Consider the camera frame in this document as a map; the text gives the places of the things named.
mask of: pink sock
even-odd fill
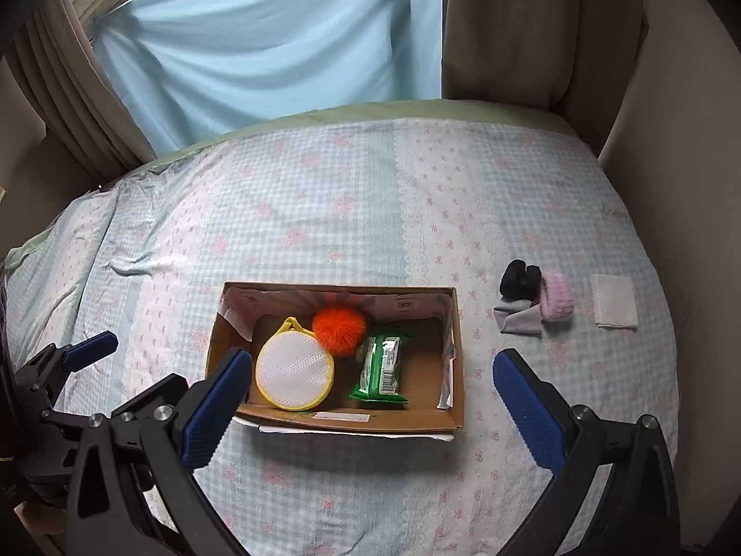
[[[573,295],[561,272],[544,271],[540,276],[540,316],[544,322],[565,322],[573,314]]]

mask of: barcode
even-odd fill
[[[396,377],[394,370],[384,370],[381,373],[381,395],[394,394],[396,392]]]

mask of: wall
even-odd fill
[[[13,170],[24,155],[44,139],[45,134],[44,122],[23,96],[5,59],[1,59],[0,186],[8,188]]]
[[[31,108],[0,61],[0,259],[41,232],[81,194],[98,187]]]
[[[706,0],[646,0],[650,25],[600,156],[677,334],[683,542],[741,492],[741,54]]]

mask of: green wet wipes package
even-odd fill
[[[399,394],[399,369],[401,353],[399,349],[409,341],[408,336],[374,333],[358,347],[357,356],[363,357],[360,381],[355,385],[350,399],[360,401],[408,403]]]

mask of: checkered bed sheet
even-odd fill
[[[570,324],[502,335],[521,258],[571,280]],[[589,276],[630,276],[637,331],[594,324]],[[452,443],[260,434],[232,423],[196,478],[260,555],[496,553],[545,488],[491,380],[515,347],[570,403],[659,418],[677,448],[676,351],[657,274],[620,198],[569,135],[452,120],[283,129],[225,140],[79,198],[6,276],[14,362],[102,330],[118,351],[60,405],[110,413],[176,372],[202,378],[225,280],[458,290],[466,420]],[[564,549],[583,534],[599,475]]]

